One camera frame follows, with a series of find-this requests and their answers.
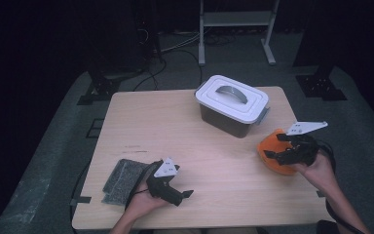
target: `human hand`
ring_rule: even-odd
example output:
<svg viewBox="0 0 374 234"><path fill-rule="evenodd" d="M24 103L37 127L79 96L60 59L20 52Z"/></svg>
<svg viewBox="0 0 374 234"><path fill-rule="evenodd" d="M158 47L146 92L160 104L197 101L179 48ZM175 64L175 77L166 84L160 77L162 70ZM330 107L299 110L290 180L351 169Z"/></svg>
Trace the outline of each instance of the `human hand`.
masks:
<svg viewBox="0 0 374 234"><path fill-rule="evenodd" d="M131 202L126 209L126 213L131 214L133 218L140 218L145 216L159 207L163 207L169 202L151 196L148 191L146 182L141 182L132 196Z"/></svg>
<svg viewBox="0 0 374 234"><path fill-rule="evenodd" d="M306 164L293 164L289 166L298 171L309 183L325 195L329 190L339 187L330 160L324 156L324 152L321 150L318 152L317 158L311 166L308 167Z"/></svg>

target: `metal rack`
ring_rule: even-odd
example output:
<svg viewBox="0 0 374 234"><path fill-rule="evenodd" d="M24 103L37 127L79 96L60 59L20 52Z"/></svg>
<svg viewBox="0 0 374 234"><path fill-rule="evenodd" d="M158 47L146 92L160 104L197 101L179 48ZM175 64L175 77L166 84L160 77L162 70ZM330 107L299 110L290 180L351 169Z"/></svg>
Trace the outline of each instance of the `metal rack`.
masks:
<svg viewBox="0 0 374 234"><path fill-rule="evenodd" d="M270 49L269 42L278 12L279 1L275 0L272 11L259 12L215 12L205 13L204 0L200 0L200 43L199 43L199 65L206 64L205 55L205 27L208 26L253 26L267 25L266 38L261 39L268 63L275 65L276 60Z"/></svg>

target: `wooden table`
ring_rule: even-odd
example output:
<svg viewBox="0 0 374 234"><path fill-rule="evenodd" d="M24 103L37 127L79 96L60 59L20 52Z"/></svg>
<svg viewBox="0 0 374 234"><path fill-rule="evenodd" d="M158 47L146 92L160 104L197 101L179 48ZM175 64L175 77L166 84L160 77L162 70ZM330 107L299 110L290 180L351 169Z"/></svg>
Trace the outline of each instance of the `wooden table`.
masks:
<svg viewBox="0 0 374 234"><path fill-rule="evenodd" d="M101 203L102 187L120 159L150 164L171 157L180 166L170 185L194 189L179 207L169 205L134 228L232 227L331 220L317 190L300 175L269 170L256 144L296 121L283 90L260 87L271 107L245 138L230 136L201 119L193 90L118 93L111 99L78 204L76 229L112 228L124 207Z"/></svg>

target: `black cable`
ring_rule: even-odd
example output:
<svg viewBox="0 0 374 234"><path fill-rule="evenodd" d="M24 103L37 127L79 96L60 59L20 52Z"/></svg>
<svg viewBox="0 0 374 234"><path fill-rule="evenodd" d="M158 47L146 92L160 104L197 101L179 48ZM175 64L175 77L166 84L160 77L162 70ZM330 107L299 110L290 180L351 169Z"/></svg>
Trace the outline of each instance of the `black cable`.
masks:
<svg viewBox="0 0 374 234"><path fill-rule="evenodd" d="M332 148L332 146L330 146L329 143L327 143L323 140L320 140L320 139L317 139L317 143L319 145L319 148L324 150L325 153L327 153L328 155L333 155L333 148ZM333 167L333 171L335 171L336 165L332 165L332 167Z"/></svg>
<svg viewBox="0 0 374 234"><path fill-rule="evenodd" d="M158 91L159 90L159 82L157 81L156 77L154 76L153 73L151 73L151 71L148 71L148 73L150 74L150 76L153 78L153 82L154 82L154 90L155 91Z"/></svg>
<svg viewBox="0 0 374 234"><path fill-rule="evenodd" d="M132 200L132 197L137 194L138 192L136 191L136 189L138 188L138 185L141 183L141 181L145 178L145 174L153 167L153 166L158 166L160 165L161 162L160 161L157 161L157 162L154 162L150 165L148 165L146 168L144 168L141 172L141 174L139 175L134 187L132 188L131 192L130 192L130 195L129 195L129 198L127 199L127 202L126 202L126 206L125 206L125 210L127 209L127 207L129 206L131 200Z"/></svg>
<svg viewBox="0 0 374 234"><path fill-rule="evenodd" d="M172 52L183 52L183 53L187 53L187 54L189 54L190 56L193 57L193 59L196 62L196 65L199 67L199 70L200 70L200 80L199 80L199 86L198 86L198 87L200 87L202 85L202 82L203 82L203 70L202 70L202 67L199 65L199 60L196 58L196 56L194 56L193 53L185 51L185 50L170 50L168 52L163 53L163 55L167 54L167 53L172 53Z"/></svg>
<svg viewBox="0 0 374 234"><path fill-rule="evenodd" d="M326 209L327 209L327 212L330 214L330 216L333 217L333 219L335 219L337 223L341 224L346 229L350 230L351 232L353 232L355 234L364 234L362 231L360 231L359 229L357 229L357 228L353 227L352 225L348 224L344 219L339 217L333 211L332 207L330 206L329 202L327 202L327 200L326 200Z"/></svg>
<svg viewBox="0 0 374 234"><path fill-rule="evenodd" d="M155 74L151 74L149 77L147 77L147 78L145 78L145 79L143 79L142 81L140 81L133 89L132 89L132 91L134 92L142 83L144 83L145 81L147 81L148 79L151 79L151 78L153 78L153 79L156 79L155 78L155 76L156 75L158 75L158 74L160 74L161 72L163 72L164 71L164 69L166 69L166 67L167 67L167 62L162 58L162 61L163 61L163 63L164 63L164 66L163 66L163 68L160 70L160 71L158 71L157 73L155 73Z"/></svg>
<svg viewBox="0 0 374 234"><path fill-rule="evenodd" d="M138 194L138 193L145 192L145 191L148 191L148 188L146 188L146 189L144 189L144 190L141 190L141 191L138 191L138 192L134 192L134 195L135 195L135 194Z"/></svg>
<svg viewBox="0 0 374 234"><path fill-rule="evenodd" d="M84 174L84 171L87 170L87 168L90 166L90 163L91 163L91 160L87 163L87 165L84 167L84 169L80 172L80 174L78 175L78 179L77 181L75 182L75 185L74 185L74 188L72 189L72 194L71 194L71 201L74 199L74 194L75 194L75 191L77 190L77 187L78 187L78 183L80 182L81 180L81 177L83 176ZM74 227L72 226L72 217L73 217L73 212L72 212L72 205L69 205L69 217L70 217L70 222L71 222L71 228L72 228L72 231L74 233L77 233L74 229Z"/></svg>
<svg viewBox="0 0 374 234"><path fill-rule="evenodd" d="M178 37L192 38L192 37L196 36L198 34L198 32L197 31L185 32L185 33L171 32L170 34L174 35L174 36L178 36Z"/></svg>

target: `white container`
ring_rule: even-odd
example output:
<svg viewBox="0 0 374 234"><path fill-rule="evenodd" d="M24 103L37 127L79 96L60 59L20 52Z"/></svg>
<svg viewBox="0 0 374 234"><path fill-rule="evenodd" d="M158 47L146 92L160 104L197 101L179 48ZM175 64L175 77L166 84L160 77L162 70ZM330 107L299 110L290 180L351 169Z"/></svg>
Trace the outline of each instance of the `white container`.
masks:
<svg viewBox="0 0 374 234"><path fill-rule="evenodd" d="M214 75L195 92L202 119L235 137L245 137L267 114L266 93L230 78Z"/></svg>

